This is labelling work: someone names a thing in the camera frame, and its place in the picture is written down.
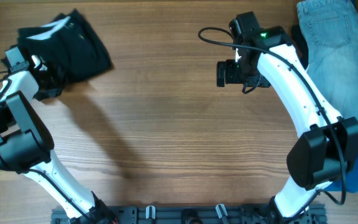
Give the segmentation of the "black shorts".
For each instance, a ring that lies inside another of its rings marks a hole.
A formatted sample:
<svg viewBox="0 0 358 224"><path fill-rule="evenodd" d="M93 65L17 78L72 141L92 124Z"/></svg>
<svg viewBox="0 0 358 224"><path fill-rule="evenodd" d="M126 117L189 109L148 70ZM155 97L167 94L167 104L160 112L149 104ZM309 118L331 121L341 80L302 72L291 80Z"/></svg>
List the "black shorts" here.
<svg viewBox="0 0 358 224"><path fill-rule="evenodd" d="M17 30L17 46L53 66L58 78L82 82L112 68L111 57L90 23L77 9L60 13L38 27Z"/></svg>

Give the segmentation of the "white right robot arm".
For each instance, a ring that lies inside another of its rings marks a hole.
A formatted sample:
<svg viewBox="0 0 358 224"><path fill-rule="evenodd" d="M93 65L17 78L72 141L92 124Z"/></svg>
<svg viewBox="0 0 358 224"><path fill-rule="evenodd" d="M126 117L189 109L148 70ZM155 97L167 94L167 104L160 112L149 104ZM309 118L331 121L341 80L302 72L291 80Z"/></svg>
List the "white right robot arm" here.
<svg viewBox="0 0 358 224"><path fill-rule="evenodd" d="M289 223L353 169L358 121L343 118L319 92L282 27L261 28L254 13L246 12L229 23L229 35L236 56L217 64L217 85L241 84L244 93L273 87L298 135L287 155L290 178L260 213L269 223Z"/></svg>

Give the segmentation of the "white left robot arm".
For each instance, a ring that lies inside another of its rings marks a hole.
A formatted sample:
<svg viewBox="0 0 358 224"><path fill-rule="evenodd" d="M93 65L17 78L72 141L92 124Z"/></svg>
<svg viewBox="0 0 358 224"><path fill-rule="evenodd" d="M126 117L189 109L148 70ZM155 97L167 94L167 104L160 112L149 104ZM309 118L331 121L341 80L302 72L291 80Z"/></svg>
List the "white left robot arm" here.
<svg viewBox="0 0 358 224"><path fill-rule="evenodd" d="M54 141L30 102L39 92L40 59L18 47L5 52L8 69L0 79L0 170L38 183L61 206L52 223L137 223L137 208L109 207L81 185L61 163Z"/></svg>

